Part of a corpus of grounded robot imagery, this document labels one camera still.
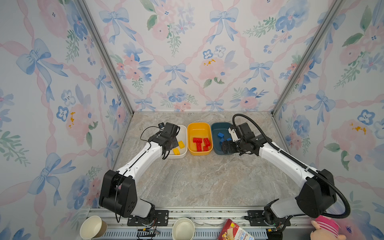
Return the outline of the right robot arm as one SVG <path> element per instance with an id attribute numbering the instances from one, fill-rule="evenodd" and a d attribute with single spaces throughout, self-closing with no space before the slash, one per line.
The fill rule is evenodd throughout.
<path id="1" fill-rule="evenodd" d="M 228 132 L 232 139 L 222 144 L 225 154 L 259 156 L 283 171 L 300 188 L 296 197 L 268 203 L 260 216 L 249 218 L 250 222 L 275 226 L 293 217 L 346 219 L 350 216 L 351 206 L 335 186 L 331 172 L 319 171 L 293 157 L 278 147 L 254 120 L 244 114 L 233 116 Z"/>

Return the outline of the yellow plastic container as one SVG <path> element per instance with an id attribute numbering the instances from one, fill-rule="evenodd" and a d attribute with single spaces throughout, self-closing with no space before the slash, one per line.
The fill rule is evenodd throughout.
<path id="1" fill-rule="evenodd" d="M 205 156 L 211 153 L 213 150 L 213 139 L 212 139 L 212 132 L 211 132 L 211 126 L 207 123 L 191 123 L 187 127 L 187 133 L 188 133 L 188 150 L 193 156 Z M 211 141 L 211 147 L 208 152 L 197 152 L 196 143 L 193 142 L 193 138 L 209 138 Z"/>

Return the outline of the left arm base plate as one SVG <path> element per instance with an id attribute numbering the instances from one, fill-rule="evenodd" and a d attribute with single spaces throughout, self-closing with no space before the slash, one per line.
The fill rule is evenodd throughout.
<path id="1" fill-rule="evenodd" d="M 168 210 L 153 210 L 145 218 L 129 216 L 127 226 L 129 227 L 166 227 L 169 222 Z"/>

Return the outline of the white plastic container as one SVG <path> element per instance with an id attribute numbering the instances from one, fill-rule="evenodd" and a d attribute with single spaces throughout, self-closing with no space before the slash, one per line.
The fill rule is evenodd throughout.
<path id="1" fill-rule="evenodd" d="M 178 146 L 171 150 L 168 155 L 168 159 L 181 159 L 184 158 L 188 152 L 188 133 L 187 127 L 183 125 L 179 125 L 180 131 L 176 136 L 178 141 Z"/>

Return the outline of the dark teal plastic container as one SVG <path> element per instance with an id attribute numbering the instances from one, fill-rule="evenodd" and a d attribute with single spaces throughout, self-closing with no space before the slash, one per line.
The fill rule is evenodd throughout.
<path id="1" fill-rule="evenodd" d="M 213 138 L 213 148 L 216 154 L 218 155 L 225 155 L 222 152 L 222 143 L 220 142 L 220 139 L 218 137 L 218 133 L 223 133 L 225 141 L 228 138 L 232 138 L 231 134 L 229 133 L 229 128 L 231 127 L 231 123 L 228 122 L 218 122 L 213 123 L 211 125 L 211 132 L 212 132 L 212 138 Z"/>

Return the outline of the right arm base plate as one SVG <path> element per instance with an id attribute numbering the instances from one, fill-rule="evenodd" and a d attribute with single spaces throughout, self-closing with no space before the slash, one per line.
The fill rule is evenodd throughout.
<path id="1" fill-rule="evenodd" d="M 272 213 L 265 210 L 248 210 L 245 220 L 250 222 L 252 227 L 288 227 L 291 226 L 291 222 L 288 218 L 277 218 Z"/>

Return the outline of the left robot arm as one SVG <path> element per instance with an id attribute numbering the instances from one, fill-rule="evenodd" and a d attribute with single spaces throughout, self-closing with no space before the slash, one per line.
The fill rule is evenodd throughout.
<path id="1" fill-rule="evenodd" d="M 116 216 L 147 218 L 154 205 L 139 199 L 136 183 L 157 159 L 165 160 L 173 149 L 179 146 L 177 136 L 180 126 L 161 123 L 158 131 L 145 140 L 144 148 L 127 164 L 116 171 L 105 173 L 99 198 L 99 205 Z"/>

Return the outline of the small yellow lego brick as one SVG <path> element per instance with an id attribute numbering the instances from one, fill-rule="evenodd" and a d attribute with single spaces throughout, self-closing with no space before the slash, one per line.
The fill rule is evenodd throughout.
<path id="1" fill-rule="evenodd" d="M 180 149 L 184 149 L 185 148 L 185 144 L 184 144 L 183 141 L 179 141 L 178 144 L 179 144 Z"/>

